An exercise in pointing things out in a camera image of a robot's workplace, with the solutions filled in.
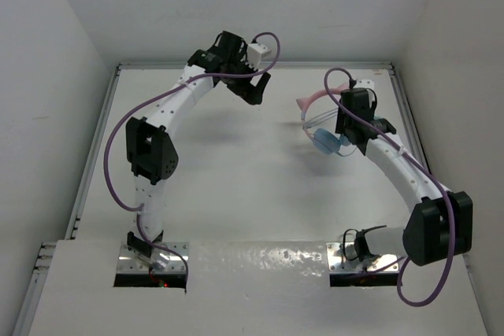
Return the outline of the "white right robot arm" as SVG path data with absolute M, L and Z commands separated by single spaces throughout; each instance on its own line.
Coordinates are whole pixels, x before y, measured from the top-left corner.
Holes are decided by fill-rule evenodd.
M 390 253 L 406 256 L 425 266 L 448 256 L 450 225 L 447 195 L 454 214 L 454 254 L 467 253 L 473 241 L 473 201 L 466 192 L 452 192 L 434 184 L 402 144 L 395 128 L 384 118 L 375 118 L 376 100 L 368 88 L 343 90 L 335 131 L 373 162 L 390 180 L 410 211 L 404 230 L 389 230 L 374 242 L 371 227 L 358 231 L 354 239 L 355 257 L 360 261 Z

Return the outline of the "pink blue cat-ear headphones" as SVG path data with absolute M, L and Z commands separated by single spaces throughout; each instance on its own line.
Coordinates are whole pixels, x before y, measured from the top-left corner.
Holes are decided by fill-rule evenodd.
M 322 127 L 319 127 L 314 132 L 311 131 L 313 127 L 322 124 L 326 120 L 335 118 L 338 113 L 337 108 L 315 116 L 312 119 L 306 119 L 306 114 L 308 113 L 309 107 L 315 101 L 326 96 L 328 96 L 326 90 L 319 90 L 309 97 L 296 99 L 296 104 L 301 111 L 300 120 L 302 122 L 302 130 L 304 131 L 308 139 L 313 143 L 313 145 L 322 153 L 326 155 L 335 154 L 340 157 L 350 156 L 352 152 L 347 154 L 341 153 L 341 149 L 343 147 L 348 147 L 350 145 L 350 141 L 344 135 L 337 135 L 335 132 L 330 132 Z

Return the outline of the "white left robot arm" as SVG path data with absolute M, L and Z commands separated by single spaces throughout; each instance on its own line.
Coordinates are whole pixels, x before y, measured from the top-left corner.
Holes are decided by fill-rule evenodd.
M 251 80 L 260 63 L 270 55 L 266 45 L 222 32 L 206 50 L 197 50 L 187 61 L 174 86 L 174 94 L 158 100 L 143 117 L 126 123 L 127 159 L 135 183 L 135 204 L 140 217 L 128 232 L 127 245 L 146 259 L 163 236 L 162 209 L 165 185 L 179 163 L 173 143 L 183 119 L 219 82 L 250 105 L 259 105 L 270 74 Z

